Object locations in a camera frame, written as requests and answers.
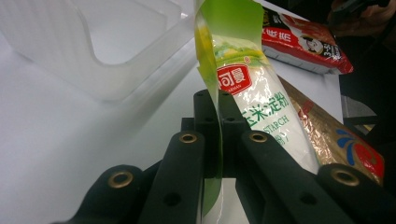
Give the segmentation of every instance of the green and white package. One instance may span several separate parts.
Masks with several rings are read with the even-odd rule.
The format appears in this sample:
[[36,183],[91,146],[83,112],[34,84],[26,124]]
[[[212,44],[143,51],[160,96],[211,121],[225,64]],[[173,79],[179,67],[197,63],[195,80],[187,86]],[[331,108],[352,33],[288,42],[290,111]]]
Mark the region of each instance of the green and white package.
[[[215,94],[220,88],[232,94],[252,130],[271,134],[305,170],[316,174],[315,150],[262,53],[262,6],[250,0],[205,0],[198,6],[197,57],[209,91]],[[217,105],[216,95],[212,99]]]

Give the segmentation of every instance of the brown package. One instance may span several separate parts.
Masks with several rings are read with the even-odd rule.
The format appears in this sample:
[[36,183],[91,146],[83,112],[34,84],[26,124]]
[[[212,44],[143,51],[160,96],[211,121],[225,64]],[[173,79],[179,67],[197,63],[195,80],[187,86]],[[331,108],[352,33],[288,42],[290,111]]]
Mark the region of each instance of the brown package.
[[319,164],[349,165],[382,185],[382,156],[289,82],[281,77],[279,79],[308,133]]

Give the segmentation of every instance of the human hand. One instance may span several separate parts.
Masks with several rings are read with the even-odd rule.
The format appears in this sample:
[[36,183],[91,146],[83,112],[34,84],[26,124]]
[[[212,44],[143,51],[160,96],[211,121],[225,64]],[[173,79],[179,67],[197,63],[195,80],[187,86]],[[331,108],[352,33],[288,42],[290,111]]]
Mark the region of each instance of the human hand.
[[[332,9],[339,7],[343,3],[345,3],[345,0],[334,0]],[[395,9],[396,0],[390,0],[387,7],[370,6],[359,16],[348,18],[341,24],[330,27],[330,29],[336,36],[378,36],[387,26],[388,21],[395,13]]]

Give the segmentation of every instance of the transparent bin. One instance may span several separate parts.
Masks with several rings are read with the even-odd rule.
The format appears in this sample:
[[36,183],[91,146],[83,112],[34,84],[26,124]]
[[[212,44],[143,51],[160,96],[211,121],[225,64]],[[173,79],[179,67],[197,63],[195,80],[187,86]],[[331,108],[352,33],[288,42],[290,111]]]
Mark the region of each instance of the transparent bin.
[[193,38],[192,12],[183,0],[0,0],[0,30],[51,73],[118,101]]

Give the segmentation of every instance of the white table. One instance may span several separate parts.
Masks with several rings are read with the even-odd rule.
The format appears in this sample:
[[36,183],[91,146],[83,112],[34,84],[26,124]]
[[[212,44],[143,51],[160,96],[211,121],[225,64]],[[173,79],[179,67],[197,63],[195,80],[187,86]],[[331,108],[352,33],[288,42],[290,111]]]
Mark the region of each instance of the white table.
[[[183,65],[172,71],[175,63]],[[342,120],[337,76],[271,60],[280,76]],[[193,39],[120,103],[92,99],[15,52],[0,33],[0,223],[67,220],[106,169],[160,160],[205,85]],[[226,180],[207,223],[247,223]]]

